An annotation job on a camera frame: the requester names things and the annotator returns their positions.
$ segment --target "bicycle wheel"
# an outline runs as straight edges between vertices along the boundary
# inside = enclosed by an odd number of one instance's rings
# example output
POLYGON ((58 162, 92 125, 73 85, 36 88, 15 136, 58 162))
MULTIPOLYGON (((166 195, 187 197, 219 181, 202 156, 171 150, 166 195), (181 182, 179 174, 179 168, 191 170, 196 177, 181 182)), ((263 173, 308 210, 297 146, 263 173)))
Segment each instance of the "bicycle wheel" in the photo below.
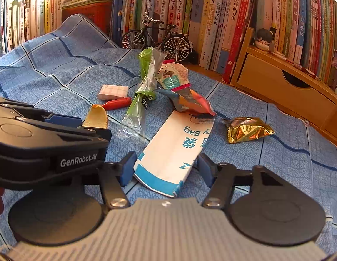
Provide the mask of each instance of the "bicycle wheel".
POLYGON ((134 29, 125 33, 122 37, 121 47, 126 49, 141 49, 147 46, 147 38, 143 32, 134 29))
POLYGON ((163 42, 163 51, 166 53, 168 59, 173 59, 175 62, 184 61, 190 51, 191 47, 188 39, 180 34, 173 34, 163 42))

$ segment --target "toy bicycle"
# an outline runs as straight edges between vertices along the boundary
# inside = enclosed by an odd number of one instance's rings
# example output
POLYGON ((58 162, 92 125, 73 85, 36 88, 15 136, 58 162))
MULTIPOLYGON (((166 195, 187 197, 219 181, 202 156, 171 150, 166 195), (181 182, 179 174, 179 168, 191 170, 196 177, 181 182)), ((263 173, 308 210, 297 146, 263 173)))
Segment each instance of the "toy bicycle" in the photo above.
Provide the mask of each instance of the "toy bicycle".
POLYGON ((188 34, 172 33, 171 30, 176 28, 176 25, 168 24, 167 28, 149 26, 151 22, 156 24, 164 24, 161 20, 154 20, 147 13, 143 15, 144 28, 133 29, 125 33, 121 40, 121 47, 127 49, 145 49, 148 47, 149 39, 154 43, 154 47, 160 48, 166 53, 168 59, 173 59, 175 62, 182 62, 192 51, 192 45, 188 40, 188 34), (148 28, 165 30, 166 35, 162 42, 155 42, 152 35, 148 32, 148 28))

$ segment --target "gold foil wrapper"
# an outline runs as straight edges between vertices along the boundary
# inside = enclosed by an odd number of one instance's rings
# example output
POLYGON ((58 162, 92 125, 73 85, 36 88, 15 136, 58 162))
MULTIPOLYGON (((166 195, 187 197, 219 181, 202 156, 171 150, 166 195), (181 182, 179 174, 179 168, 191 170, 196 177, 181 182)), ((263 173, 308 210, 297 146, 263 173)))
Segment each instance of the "gold foil wrapper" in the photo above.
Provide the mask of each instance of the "gold foil wrapper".
POLYGON ((228 128, 229 143, 250 141, 275 133, 271 126, 258 117, 236 117, 233 120, 224 120, 224 123, 228 128))

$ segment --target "drawer handle hole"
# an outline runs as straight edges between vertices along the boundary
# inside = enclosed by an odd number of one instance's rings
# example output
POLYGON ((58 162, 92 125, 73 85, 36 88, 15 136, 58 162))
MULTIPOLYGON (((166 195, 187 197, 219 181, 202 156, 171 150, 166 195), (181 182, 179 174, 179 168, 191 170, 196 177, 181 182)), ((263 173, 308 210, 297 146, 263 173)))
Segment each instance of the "drawer handle hole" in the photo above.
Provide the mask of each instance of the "drawer handle hole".
POLYGON ((284 70, 282 70, 282 73, 283 73, 283 76, 286 79, 286 81, 288 81, 291 85, 294 85, 295 87, 299 87, 299 88, 311 88, 310 85, 303 82, 299 78, 291 75, 290 73, 285 72, 284 70))

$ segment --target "transparent plastic wrapper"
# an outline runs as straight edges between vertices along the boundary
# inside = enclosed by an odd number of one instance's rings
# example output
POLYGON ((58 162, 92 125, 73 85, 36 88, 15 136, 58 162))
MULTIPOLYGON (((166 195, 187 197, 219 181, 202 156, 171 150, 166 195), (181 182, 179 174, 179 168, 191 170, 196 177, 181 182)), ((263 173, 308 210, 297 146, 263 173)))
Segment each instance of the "transparent plastic wrapper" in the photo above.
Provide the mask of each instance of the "transparent plastic wrapper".
POLYGON ((148 101, 156 98, 154 90, 157 87, 156 74, 166 55, 153 47, 140 53, 141 82, 135 92, 129 109, 122 120, 123 126, 117 132, 117 137, 124 139, 141 139, 145 135, 145 117, 148 101))

